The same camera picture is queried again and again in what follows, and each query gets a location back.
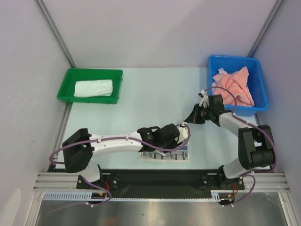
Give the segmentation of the blue white patterned towel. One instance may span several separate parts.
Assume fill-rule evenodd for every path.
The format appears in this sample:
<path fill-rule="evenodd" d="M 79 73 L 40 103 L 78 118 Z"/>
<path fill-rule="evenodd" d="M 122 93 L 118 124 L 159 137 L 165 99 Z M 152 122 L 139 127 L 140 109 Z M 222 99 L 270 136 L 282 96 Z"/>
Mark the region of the blue white patterned towel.
<path fill-rule="evenodd" d="M 169 163 L 187 163 L 189 162 L 188 146 L 184 146 L 180 150 L 164 153 L 155 150 L 154 152 L 142 152 L 140 154 L 141 161 L 153 162 L 169 162 Z"/>

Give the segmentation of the white terry towel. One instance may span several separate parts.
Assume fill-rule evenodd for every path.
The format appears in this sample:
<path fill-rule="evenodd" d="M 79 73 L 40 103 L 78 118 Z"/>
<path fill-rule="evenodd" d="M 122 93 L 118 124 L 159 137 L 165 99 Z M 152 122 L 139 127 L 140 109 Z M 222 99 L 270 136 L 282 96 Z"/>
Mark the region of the white terry towel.
<path fill-rule="evenodd" d="M 110 96 L 112 93 L 112 80 L 77 81 L 75 83 L 75 97 Z"/>

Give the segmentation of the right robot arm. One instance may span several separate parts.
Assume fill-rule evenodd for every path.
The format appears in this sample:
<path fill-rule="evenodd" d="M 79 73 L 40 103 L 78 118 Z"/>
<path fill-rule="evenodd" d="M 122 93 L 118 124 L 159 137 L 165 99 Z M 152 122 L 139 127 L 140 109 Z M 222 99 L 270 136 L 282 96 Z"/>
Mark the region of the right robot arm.
<path fill-rule="evenodd" d="M 277 163 L 276 147 L 268 125 L 253 125 L 226 110 L 221 95 L 200 94 L 201 101 L 195 104 L 185 122 L 204 124 L 211 121 L 238 137 L 238 157 L 221 166 L 222 174 L 216 183 L 221 189 L 233 185 L 233 178 L 249 172 L 271 173 Z"/>

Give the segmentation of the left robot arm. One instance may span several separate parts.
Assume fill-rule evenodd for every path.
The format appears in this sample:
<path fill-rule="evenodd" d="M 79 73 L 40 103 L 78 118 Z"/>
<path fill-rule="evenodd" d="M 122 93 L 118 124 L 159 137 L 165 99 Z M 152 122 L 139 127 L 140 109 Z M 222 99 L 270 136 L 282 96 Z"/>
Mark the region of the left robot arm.
<path fill-rule="evenodd" d="M 92 188 L 103 184 L 103 176 L 93 158 L 120 152 L 172 152 L 188 142 L 186 124 L 143 127 L 124 135 L 95 135 L 87 128 L 79 129 L 63 142 L 63 159 L 67 173 L 79 173 Z"/>

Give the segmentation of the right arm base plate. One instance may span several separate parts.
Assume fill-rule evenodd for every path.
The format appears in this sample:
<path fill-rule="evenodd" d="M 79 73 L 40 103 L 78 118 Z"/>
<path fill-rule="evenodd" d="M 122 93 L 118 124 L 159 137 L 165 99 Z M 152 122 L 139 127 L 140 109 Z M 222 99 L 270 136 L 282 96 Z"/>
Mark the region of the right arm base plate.
<path fill-rule="evenodd" d="M 201 179 L 203 190 L 244 190 L 244 182 L 240 178 L 226 178 L 222 174 L 208 173 Z"/>

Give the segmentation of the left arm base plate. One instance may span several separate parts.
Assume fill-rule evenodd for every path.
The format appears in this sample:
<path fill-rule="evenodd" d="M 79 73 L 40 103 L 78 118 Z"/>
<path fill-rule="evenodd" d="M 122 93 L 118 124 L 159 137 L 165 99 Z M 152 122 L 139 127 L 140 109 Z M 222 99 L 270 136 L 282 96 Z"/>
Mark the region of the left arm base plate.
<path fill-rule="evenodd" d="M 99 180 L 94 182 L 88 181 L 81 175 L 78 176 L 76 188 L 81 190 L 92 190 L 101 187 L 107 190 L 117 190 L 119 188 L 119 175 L 113 173 L 103 173 Z"/>

